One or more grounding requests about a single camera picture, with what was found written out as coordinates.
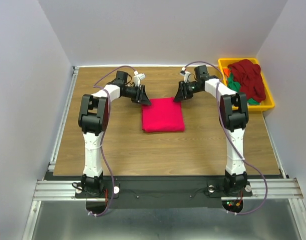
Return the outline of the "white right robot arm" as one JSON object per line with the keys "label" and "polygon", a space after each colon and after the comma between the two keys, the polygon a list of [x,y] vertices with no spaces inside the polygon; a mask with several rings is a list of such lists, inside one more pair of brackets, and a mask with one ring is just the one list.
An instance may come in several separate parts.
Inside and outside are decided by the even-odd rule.
{"label": "white right robot arm", "polygon": [[234,195],[247,185],[247,172],[244,164],[244,133],[249,121],[246,95],[228,88],[214,75],[208,73],[206,65],[194,68],[194,81],[189,81],[192,75],[183,67],[180,75],[184,77],[179,82],[174,102],[191,99],[195,93],[207,92],[217,102],[219,121],[227,142],[227,164],[223,182],[223,191]]}

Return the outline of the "pink t shirt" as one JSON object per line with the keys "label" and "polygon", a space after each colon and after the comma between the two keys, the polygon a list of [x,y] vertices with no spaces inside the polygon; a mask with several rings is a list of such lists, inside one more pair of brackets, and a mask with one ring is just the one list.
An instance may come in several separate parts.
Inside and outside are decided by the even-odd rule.
{"label": "pink t shirt", "polygon": [[173,97],[154,98],[151,105],[142,105],[141,122],[146,133],[185,131],[181,103],[174,102]]}

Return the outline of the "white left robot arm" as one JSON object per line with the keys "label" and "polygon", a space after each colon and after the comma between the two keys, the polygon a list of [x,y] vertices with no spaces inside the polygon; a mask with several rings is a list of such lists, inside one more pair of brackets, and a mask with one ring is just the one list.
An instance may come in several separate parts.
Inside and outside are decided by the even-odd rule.
{"label": "white left robot arm", "polygon": [[117,71],[115,79],[108,82],[104,87],[95,85],[99,91],[93,94],[84,94],[81,99],[78,125],[84,138],[85,164],[81,183],[74,185],[78,193],[87,193],[93,197],[99,197],[104,192],[102,145],[105,132],[108,127],[111,103],[125,97],[133,103],[149,106],[145,86],[141,81],[145,74],[134,71],[133,83],[128,83],[129,74]]}

